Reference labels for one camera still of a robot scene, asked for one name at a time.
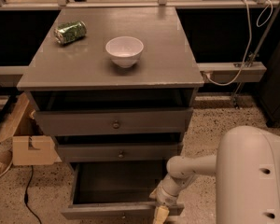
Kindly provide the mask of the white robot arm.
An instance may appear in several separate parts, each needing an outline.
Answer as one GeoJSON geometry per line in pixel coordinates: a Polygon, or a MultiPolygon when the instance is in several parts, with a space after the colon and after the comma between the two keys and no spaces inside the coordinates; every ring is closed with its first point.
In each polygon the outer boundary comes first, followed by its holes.
{"type": "Polygon", "coordinates": [[[152,191],[153,224],[164,224],[181,190],[197,175],[216,178],[217,224],[280,224],[280,136],[239,126],[222,137],[217,154],[174,156],[152,191]]]}

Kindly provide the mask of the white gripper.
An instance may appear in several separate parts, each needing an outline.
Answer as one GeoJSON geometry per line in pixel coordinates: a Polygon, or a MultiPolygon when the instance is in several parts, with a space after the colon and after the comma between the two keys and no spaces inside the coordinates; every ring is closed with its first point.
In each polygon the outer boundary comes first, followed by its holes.
{"type": "Polygon", "coordinates": [[[180,188],[178,186],[159,184],[149,194],[149,198],[160,205],[155,208],[153,224],[164,224],[170,213],[168,207],[177,205],[179,193],[180,188]]]}

